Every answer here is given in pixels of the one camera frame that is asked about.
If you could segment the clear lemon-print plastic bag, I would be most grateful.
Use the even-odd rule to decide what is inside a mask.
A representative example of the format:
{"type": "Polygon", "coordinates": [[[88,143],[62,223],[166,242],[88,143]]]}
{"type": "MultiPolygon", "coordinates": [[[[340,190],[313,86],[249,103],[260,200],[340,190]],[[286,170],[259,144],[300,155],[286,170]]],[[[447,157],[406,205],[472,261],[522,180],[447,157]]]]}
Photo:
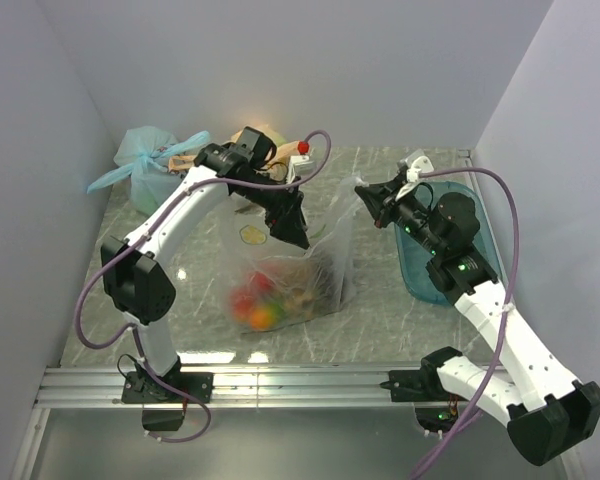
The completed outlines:
{"type": "Polygon", "coordinates": [[[355,296],[354,217],[363,206],[354,174],[309,221],[303,250],[271,236],[264,209],[237,197],[216,210],[219,308],[243,333],[274,331],[336,313],[355,296]]]}

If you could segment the red fake pepper bunch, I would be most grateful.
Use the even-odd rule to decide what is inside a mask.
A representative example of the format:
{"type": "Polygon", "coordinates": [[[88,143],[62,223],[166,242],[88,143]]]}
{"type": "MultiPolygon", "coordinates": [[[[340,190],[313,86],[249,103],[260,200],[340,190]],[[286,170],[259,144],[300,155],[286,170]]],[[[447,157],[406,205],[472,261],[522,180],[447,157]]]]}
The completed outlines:
{"type": "Polygon", "coordinates": [[[273,290],[274,282],[265,274],[255,272],[248,275],[246,282],[231,290],[230,312],[240,322],[246,322],[257,300],[273,290]]]}

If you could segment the fake longan bunch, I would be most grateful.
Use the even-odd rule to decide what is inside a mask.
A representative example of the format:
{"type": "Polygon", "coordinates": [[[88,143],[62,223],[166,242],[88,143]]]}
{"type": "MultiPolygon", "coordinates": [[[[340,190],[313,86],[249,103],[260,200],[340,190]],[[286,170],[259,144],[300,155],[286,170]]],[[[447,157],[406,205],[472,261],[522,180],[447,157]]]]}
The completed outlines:
{"type": "Polygon", "coordinates": [[[273,277],[290,316],[314,318],[328,313],[331,278],[326,267],[317,263],[283,264],[273,277]]]}

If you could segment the orange green fake mango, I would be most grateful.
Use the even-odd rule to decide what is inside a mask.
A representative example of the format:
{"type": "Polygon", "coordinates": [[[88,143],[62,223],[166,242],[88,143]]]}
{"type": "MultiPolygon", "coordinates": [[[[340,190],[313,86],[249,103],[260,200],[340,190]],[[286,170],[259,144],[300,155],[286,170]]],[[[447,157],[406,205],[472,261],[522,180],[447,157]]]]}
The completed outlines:
{"type": "Polygon", "coordinates": [[[248,316],[248,324],[251,329],[256,331],[266,331],[271,329],[277,322],[276,309],[269,306],[257,306],[248,316]]]}

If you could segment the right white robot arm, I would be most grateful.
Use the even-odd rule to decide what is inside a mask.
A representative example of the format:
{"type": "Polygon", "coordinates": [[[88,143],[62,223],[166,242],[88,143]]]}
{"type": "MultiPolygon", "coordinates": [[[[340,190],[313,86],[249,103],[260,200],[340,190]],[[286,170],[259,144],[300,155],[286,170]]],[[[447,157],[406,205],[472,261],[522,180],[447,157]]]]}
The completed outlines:
{"type": "Polygon", "coordinates": [[[448,192],[426,207],[415,193],[402,193],[396,180],[355,192],[376,227],[395,224],[431,254],[426,270],[434,287],[477,329],[510,376],[488,377],[461,352],[445,347],[421,362],[424,394],[475,401],[536,466],[588,439],[600,418],[600,387],[564,367],[505,301],[504,285],[473,243],[480,229],[474,200],[448,192]]]}

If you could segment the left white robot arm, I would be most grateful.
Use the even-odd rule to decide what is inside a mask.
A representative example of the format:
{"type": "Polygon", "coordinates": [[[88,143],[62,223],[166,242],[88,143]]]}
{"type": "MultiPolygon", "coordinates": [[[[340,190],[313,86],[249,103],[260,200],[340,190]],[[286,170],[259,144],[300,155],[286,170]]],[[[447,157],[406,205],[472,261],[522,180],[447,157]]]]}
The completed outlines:
{"type": "Polygon", "coordinates": [[[274,142],[252,127],[234,142],[208,144],[147,225],[101,247],[104,291],[132,324],[139,371],[157,401],[173,400],[183,387],[166,318],[176,289],[165,269],[191,231],[225,199],[239,195],[264,209],[273,238],[302,250],[310,246],[298,185],[277,182],[263,171],[276,151],[274,142]]]}

